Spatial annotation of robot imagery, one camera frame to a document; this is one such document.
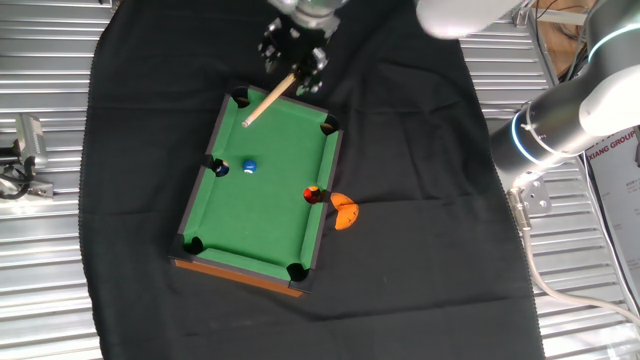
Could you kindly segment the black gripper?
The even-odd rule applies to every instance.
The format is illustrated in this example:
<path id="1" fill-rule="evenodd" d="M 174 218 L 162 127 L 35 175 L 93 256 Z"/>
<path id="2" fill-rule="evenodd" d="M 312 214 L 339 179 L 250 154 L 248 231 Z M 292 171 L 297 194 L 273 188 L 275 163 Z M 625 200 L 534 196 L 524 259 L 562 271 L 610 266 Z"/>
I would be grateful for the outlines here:
<path id="1" fill-rule="evenodd" d="M 267 78 L 281 80 L 294 72 L 296 95 L 302 96 L 317 93 L 323 85 L 321 76 L 329 62 L 327 43 L 323 30 L 304 28 L 291 17 L 277 17 L 267 26 L 258 51 Z"/>

